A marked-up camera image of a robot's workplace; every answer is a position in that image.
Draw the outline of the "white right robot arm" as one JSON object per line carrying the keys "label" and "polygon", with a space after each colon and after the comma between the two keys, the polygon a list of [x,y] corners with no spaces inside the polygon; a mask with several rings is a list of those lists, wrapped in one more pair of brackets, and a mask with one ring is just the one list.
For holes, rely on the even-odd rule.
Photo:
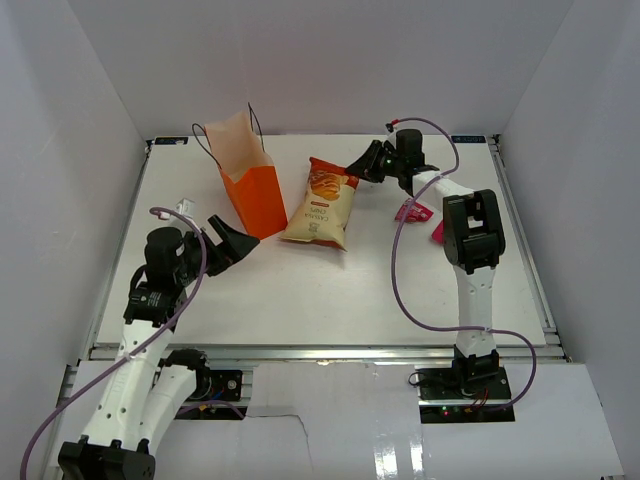
{"label": "white right robot arm", "polygon": [[398,130],[392,123],[387,129],[387,139],[372,142],[347,172],[370,183],[394,178],[411,197],[432,194],[432,204],[442,215],[444,253],[458,289],[454,358],[445,384],[472,399],[500,368],[492,333],[492,287],[506,241],[497,197],[490,189],[462,186],[427,164],[419,130]]}

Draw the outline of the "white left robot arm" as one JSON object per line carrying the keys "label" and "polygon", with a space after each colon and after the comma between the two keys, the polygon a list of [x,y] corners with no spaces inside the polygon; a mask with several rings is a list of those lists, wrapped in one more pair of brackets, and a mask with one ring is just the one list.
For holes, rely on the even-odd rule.
{"label": "white left robot arm", "polygon": [[204,278],[225,272],[262,239],[285,228],[277,176],[273,167],[267,171],[248,193],[223,178],[244,229],[237,231],[213,215],[208,223],[218,242],[190,219],[187,202],[173,210],[152,208],[153,215],[174,217],[186,228],[160,227],[146,237],[144,262],[129,284],[119,353],[100,377],[105,390],[79,439],[60,447],[64,478],[151,479],[155,452],[176,416],[218,406],[237,409],[237,394],[226,377],[208,367],[203,352],[162,353]]}

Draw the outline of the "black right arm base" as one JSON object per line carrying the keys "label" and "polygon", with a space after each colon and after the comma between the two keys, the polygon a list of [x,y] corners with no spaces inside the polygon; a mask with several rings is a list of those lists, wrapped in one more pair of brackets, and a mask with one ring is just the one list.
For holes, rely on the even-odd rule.
{"label": "black right arm base", "polygon": [[425,368],[412,372],[407,383],[417,390],[423,425],[512,423],[514,408],[501,405],[511,400],[511,389],[503,367],[493,378],[463,386],[452,368]]}

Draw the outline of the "pink mint candy packet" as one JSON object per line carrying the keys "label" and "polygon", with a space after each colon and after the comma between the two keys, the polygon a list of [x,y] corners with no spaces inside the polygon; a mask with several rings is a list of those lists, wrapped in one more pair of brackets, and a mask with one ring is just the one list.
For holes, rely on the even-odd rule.
{"label": "pink mint candy packet", "polygon": [[444,244],[444,222],[440,221],[431,234],[431,239],[438,245]]}

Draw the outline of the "orange cassava chips bag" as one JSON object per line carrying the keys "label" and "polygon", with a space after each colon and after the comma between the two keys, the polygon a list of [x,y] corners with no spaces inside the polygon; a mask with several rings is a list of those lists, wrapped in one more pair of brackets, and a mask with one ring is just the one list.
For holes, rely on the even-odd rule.
{"label": "orange cassava chips bag", "polygon": [[311,157],[303,201],[280,239],[345,250],[358,184],[359,178],[348,174],[345,167]]}

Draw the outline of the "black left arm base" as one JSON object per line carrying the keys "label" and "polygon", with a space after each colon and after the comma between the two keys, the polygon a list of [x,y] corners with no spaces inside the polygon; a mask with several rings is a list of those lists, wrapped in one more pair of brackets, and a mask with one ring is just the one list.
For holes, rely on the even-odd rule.
{"label": "black left arm base", "polygon": [[241,370],[212,369],[203,351],[181,349],[172,351],[166,359],[161,359],[160,368],[172,365],[186,366],[196,375],[196,389],[188,401],[223,400],[235,402],[241,399],[243,377]]}

